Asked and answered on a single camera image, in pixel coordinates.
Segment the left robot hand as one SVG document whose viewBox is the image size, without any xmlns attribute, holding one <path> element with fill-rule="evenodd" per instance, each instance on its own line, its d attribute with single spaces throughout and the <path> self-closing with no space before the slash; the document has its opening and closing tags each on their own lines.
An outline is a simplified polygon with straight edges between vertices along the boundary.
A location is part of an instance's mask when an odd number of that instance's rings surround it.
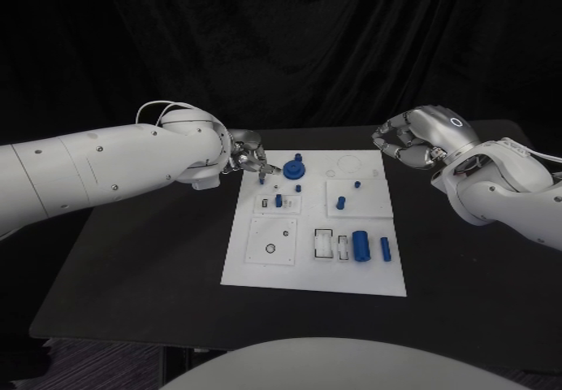
<svg viewBox="0 0 562 390">
<path fill-rule="evenodd" d="M 223 173 L 249 171 L 257 174 L 259 182 L 265 181 L 268 175 L 279 175 L 281 169 L 266 161 L 260 135 L 252 130 L 232 129 L 229 137 L 230 152 Z"/>
</svg>

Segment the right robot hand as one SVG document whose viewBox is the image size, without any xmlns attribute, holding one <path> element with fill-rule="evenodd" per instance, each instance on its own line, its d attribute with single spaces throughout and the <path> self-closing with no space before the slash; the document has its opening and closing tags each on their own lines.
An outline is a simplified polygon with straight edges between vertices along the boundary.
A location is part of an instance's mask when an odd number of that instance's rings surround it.
<svg viewBox="0 0 562 390">
<path fill-rule="evenodd" d="M 443 106 L 425 105 L 393 116 L 371 134 L 373 145 L 404 166 L 426 170 L 446 165 L 478 144 L 461 116 Z"/>
</svg>

